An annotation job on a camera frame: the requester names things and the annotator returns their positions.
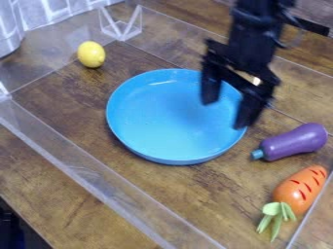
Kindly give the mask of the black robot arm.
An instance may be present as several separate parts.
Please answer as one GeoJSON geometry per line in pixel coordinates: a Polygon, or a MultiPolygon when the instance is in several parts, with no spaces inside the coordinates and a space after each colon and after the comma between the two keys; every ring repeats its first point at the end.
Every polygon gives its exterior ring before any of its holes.
{"type": "Polygon", "coordinates": [[[256,123],[281,83],[269,69],[276,51],[297,47],[308,30],[289,12],[295,6],[296,0],[236,0],[228,42],[206,41],[201,100],[216,103],[225,83],[241,91],[236,129],[256,123]]]}

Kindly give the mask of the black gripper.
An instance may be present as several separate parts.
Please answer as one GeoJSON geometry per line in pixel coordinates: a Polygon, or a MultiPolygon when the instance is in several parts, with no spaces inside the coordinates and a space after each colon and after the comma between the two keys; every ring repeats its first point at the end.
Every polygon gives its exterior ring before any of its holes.
{"type": "MultiPolygon", "coordinates": [[[[205,105],[218,101],[221,82],[248,87],[250,84],[229,70],[244,71],[259,77],[264,84],[276,87],[280,79],[268,68],[276,48],[280,47],[283,21],[276,6],[234,6],[228,44],[208,39],[201,78],[201,99],[205,105]]],[[[252,126],[263,113],[269,97],[246,92],[240,104],[234,128],[252,126]]]]}

